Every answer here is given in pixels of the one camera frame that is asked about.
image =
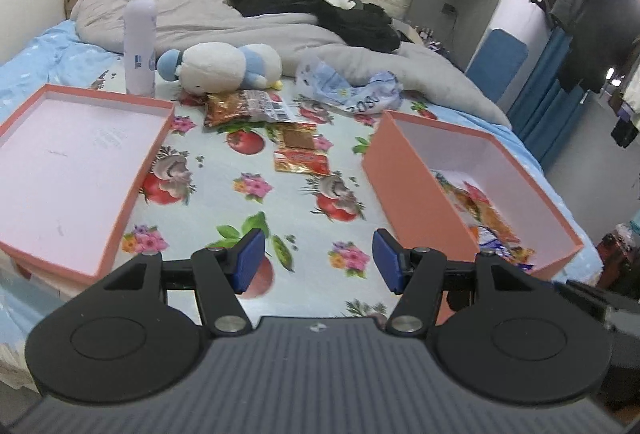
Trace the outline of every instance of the box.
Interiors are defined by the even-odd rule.
[[[487,195],[522,245],[536,251],[531,274],[550,279],[583,244],[551,199],[494,136],[386,111],[363,167],[396,238],[473,261],[475,237],[431,170],[464,175]]]
[[[111,271],[174,105],[46,85],[0,125],[0,251],[91,284]]]

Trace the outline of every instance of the vegetable print tablecloth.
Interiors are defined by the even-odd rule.
[[[371,239],[377,228],[391,228],[361,167],[379,118],[328,111],[300,100],[291,80],[284,84],[280,94],[294,113],[318,125],[314,141],[327,152],[332,175],[276,172],[276,145],[268,127],[247,124],[211,131],[203,127],[203,107],[177,104],[172,130],[140,189],[114,265],[138,252],[188,259],[208,245],[231,247],[259,227],[268,238],[266,256],[240,298],[254,324],[265,315],[374,316],[384,322],[397,297],[371,258]],[[124,92],[122,61],[92,88]],[[178,100],[178,85],[159,80],[157,94]],[[432,111],[456,124],[489,128],[550,192],[535,160],[506,128],[416,98],[405,98],[401,111]],[[551,196],[570,216],[559,197]],[[588,244],[584,232],[578,233]],[[596,259],[594,252],[582,252],[574,263],[595,266]],[[79,291],[51,286],[58,286],[61,296]],[[193,293],[171,292],[169,299],[199,322]]]

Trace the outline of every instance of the curtain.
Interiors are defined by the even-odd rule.
[[[543,170],[556,159],[585,109],[580,104],[584,97],[582,88],[577,86],[567,93],[557,79],[571,38],[561,28],[552,32],[536,67],[507,113],[513,132]]]

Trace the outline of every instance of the blue bedsheet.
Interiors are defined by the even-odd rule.
[[[75,32],[75,24],[65,21],[39,37],[14,59],[0,67],[0,122],[34,91],[47,82],[88,87],[98,75],[108,69],[116,55],[97,46],[82,43]],[[542,169],[523,143],[508,128],[440,106],[430,110],[443,121],[487,131],[498,138],[523,164],[538,184],[549,194],[561,212],[574,226],[585,248],[556,276],[587,280],[602,264],[585,232],[573,219],[560,196],[546,181]],[[20,279],[0,274],[0,344],[21,352],[26,336],[33,326],[62,302],[45,289]]]

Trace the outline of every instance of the white and blue plush toy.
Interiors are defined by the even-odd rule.
[[[282,61],[266,44],[236,48],[226,42],[204,42],[184,52],[169,50],[158,59],[158,73],[193,95],[238,89],[278,87]]]

